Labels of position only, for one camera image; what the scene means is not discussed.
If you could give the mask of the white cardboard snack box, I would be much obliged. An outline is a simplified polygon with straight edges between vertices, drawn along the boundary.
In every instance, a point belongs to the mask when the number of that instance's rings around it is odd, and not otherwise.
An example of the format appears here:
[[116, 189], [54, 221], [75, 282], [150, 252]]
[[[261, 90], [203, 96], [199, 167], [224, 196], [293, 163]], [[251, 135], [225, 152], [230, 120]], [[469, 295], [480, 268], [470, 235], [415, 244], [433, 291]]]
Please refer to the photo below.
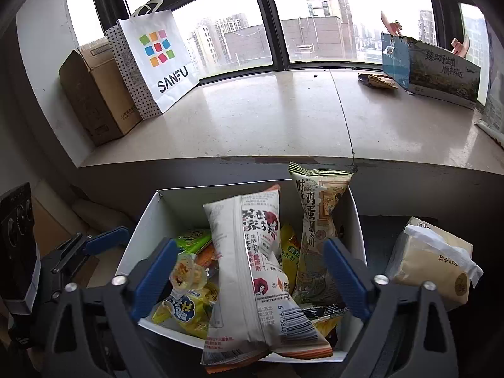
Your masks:
[[126, 276], [165, 239], [186, 230], [209, 230], [219, 269], [219, 289], [206, 335], [189, 330], [200, 316], [204, 285], [186, 281], [162, 295], [172, 316], [156, 324], [150, 313], [140, 325], [152, 332], [200, 348], [210, 372], [254, 361], [317, 364], [341, 362], [362, 324], [348, 311], [339, 313], [338, 342], [331, 346], [307, 317], [307, 301], [294, 299], [280, 265], [280, 230], [316, 230], [322, 213], [331, 213], [336, 234], [349, 253], [363, 260], [366, 249], [358, 211], [349, 190], [315, 189], [307, 201], [299, 184], [257, 182], [162, 189], [155, 193], [132, 234], [118, 274]]

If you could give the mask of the blue printed tissue box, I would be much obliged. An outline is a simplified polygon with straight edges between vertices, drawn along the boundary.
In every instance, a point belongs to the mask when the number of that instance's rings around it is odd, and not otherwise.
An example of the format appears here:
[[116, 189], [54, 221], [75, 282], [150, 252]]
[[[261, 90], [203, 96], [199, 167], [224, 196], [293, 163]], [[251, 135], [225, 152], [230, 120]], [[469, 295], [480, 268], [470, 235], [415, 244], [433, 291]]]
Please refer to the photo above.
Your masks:
[[467, 60], [470, 38], [452, 40], [447, 50], [403, 36], [399, 22], [380, 15], [387, 29], [382, 38], [382, 68], [399, 86], [416, 95], [473, 109], [478, 102], [480, 66]]

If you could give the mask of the flat wrapper on sill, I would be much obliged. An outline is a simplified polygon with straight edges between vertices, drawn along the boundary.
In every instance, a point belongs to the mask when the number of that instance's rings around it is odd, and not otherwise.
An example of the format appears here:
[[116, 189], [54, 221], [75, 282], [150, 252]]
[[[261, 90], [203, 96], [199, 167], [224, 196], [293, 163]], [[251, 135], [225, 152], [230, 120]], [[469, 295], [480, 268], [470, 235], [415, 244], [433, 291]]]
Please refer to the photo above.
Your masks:
[[360, 72], [358, 74], [358, 79], [361, 84], [368, 87], [384, 89], [384, 90], [398, 90], [399, 85], [396, 84], [390, 76], [379, 75], [375, 73]]

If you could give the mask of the white red-print snack bag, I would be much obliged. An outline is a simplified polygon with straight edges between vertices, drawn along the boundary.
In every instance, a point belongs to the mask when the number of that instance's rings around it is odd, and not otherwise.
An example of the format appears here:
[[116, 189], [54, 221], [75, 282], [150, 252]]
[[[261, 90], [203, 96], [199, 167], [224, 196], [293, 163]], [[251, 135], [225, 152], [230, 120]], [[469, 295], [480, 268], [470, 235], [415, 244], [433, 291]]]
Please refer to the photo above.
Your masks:
[[280, 188], [204, 205], [218, 261], [219, 294], [205, 340], [209, 373], [240, 368], [270, 353], [316, 359], [332, 354], [289, 293], [278, 262]]

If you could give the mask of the brown cardboard box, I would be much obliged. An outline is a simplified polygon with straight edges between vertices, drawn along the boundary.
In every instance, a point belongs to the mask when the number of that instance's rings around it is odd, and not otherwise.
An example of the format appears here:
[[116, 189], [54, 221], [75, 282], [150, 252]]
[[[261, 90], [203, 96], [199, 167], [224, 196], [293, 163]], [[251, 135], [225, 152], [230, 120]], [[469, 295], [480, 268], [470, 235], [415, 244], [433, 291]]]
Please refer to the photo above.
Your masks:
[[124, 137], [142, 120], [105, 37], [74, 49], [61, 65], [59, 77], [94, 144]]

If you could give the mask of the white Sanfu shopping bag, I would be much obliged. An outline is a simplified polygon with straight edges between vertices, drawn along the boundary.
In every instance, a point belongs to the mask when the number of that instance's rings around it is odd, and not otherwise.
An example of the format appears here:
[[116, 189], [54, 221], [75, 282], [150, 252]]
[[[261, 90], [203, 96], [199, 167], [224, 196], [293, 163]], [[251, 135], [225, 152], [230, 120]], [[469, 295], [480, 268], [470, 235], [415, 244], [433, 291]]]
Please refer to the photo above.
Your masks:
[[106, 30], [114, 60], [142, 119], [166, 113], [199, 84], [170, 10], [150, 0]]

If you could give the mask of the yellow blue candy bag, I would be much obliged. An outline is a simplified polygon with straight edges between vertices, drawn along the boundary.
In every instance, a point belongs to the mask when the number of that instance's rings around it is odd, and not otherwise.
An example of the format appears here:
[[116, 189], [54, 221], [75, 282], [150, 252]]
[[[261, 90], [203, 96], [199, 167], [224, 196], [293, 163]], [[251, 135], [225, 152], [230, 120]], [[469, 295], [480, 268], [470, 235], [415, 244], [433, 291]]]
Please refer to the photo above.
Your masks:
[[218, 294], [218, 287], [211, 282], [207, 282], [202, 289], [190, 289], [184, 294], [173, 290], [157, 306], [152, 322], [162, 324], [173, 318], [185, 333], [205, 340]]

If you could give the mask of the small green snack packet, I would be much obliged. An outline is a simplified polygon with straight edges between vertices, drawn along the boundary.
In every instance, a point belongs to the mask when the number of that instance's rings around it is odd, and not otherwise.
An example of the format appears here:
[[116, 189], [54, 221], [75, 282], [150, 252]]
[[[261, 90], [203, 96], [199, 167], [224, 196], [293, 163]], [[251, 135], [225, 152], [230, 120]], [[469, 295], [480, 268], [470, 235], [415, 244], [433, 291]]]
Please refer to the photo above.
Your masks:
[[175, 242], [181, 254], [200, 254], [212, 242], [211, 230], [188, 230], [177, 236]]

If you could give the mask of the beige tissue pack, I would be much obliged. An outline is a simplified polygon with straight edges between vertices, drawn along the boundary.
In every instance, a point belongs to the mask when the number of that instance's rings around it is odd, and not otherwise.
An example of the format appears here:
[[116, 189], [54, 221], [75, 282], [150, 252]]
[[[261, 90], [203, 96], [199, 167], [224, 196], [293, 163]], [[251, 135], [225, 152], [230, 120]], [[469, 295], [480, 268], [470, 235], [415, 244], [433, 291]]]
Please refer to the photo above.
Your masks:
[[483, 275], [472, 257], [471, 243], [412, 217], [396, 240], [385, 275], [408, 286], [434, 283], [452, 310], [467, 303], [470, 287]]

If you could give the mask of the beige tall biscuit bag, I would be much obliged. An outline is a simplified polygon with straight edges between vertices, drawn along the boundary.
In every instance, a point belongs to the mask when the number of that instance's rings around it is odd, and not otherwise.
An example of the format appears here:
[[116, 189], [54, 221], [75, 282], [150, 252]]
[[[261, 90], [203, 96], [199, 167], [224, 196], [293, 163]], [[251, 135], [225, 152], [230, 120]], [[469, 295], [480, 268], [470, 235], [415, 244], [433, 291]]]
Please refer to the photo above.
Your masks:
[[336, 286], [323, 259], [324, 242], [337, 236], [333, 210], [348, 189], [351, 172], [307, 169], [289, 163], [303, 209], [301, 247], [297, 265], [294, 300], [299, 304], [331, 304], [337, 300]]

